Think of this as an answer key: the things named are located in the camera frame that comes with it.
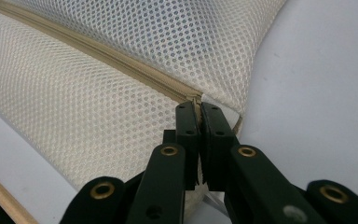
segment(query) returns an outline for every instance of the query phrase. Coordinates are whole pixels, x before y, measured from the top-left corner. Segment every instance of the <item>mesh laundry bag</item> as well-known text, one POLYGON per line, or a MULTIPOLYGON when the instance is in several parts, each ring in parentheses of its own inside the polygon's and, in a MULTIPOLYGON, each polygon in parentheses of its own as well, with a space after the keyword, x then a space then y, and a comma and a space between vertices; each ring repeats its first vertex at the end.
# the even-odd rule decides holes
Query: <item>mesh laundry bag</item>
MULTIPOLYGON (((244 115, 256 48, 283 4, 7 2, 199 91, 231 114, 232 126, 244 115)), ((174 128, 177 100, 146 84, 0 14, 0 115, 77 189, 97 176, 126 181, 142 172, 163 130, 174 128)), ((204 191, 186 195, 187 211, 204 191)))

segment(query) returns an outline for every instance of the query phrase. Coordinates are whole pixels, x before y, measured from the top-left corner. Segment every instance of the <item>zipper teeth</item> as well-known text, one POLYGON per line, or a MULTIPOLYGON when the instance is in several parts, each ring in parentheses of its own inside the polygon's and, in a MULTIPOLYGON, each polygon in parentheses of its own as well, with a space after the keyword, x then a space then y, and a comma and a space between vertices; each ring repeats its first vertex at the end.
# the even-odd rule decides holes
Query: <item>zipper teeth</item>
POLYGON ((200 101, 202 95, 200 91, 159 72, 157 69, 140 63, 115 49, 111 49, 89 37, 63 27, 58 23, 49 21, 25 9, 2 1, 0 1, 0 12, 15 20, 31 25, 35 29, 53 36, 91 57, 115 67, 124 74, 166 94, 176 102, 181 103, 194 99, 200 101))

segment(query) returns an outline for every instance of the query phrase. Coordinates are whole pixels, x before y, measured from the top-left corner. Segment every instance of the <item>white mesh fabric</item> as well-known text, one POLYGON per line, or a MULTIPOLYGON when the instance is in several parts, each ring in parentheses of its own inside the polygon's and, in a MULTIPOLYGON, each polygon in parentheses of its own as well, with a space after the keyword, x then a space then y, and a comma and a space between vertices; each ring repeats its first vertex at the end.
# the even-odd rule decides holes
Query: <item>white mesh fabric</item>
POLYGON ((7 0, 203 91, 243 115, 256 49, 284 0, 7 0))
MULTIPOLYGON (((0 114, 77 189, 97 176, 127 181, 142 172, 163 130, 174 128, 176 105, 0 15, 0 114)), ((187 195, 186 206, 199 201, 203 191, 187 195)))

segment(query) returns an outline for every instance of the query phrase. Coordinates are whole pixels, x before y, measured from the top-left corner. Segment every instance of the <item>beige zipper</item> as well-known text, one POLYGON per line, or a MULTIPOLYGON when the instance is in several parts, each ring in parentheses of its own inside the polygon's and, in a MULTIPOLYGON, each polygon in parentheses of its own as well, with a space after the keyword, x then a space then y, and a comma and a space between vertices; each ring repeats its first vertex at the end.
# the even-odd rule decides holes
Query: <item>beige zipper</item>
POLYGON ((81 50, 101 62, 109 64, 124 74, 167 95, 178 103, 188 100, 200 102, 200 97, 202 96, 200 91, 89 37, 1 0, 0 13, 30 25, 47 35, 81 50))

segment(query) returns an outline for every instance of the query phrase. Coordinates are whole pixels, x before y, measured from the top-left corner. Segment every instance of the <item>brass ring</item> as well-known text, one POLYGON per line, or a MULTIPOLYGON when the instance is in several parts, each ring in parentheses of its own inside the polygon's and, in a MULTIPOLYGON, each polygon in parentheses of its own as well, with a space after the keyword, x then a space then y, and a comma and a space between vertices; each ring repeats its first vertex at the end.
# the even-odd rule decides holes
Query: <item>brass ring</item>
POLYGON ((320 188, 320 192, 322 193, 322 195, 327 198, 330 201, 333 201, 335 203, 346 203, 348 201, 348 195, 344 192, 342 192, 342 190, 331 186, 331 185, 326 185, 320 188))
POLYGON ((161 154, 164 156, 174 156, 178 153, 178 149, 176 147, 164 147, 161 149, 161 154))
POLYGON ((114 191, 115 191, 115 186, 112 183, 105 181, 94 186, 94 188, 91 189, 89 195, 91 195, 93 199, 101 200, 112 195, 114 191), (100 188, 104 188, 104 187, 107 187, 107 190, 104 190, 103 192, 98 192, 98 189, 101 190, 100 188))
POLYGON ((249 147, 240 147, 238 152, 244 157, 253 157, 255 156, 255 150, 249 147))

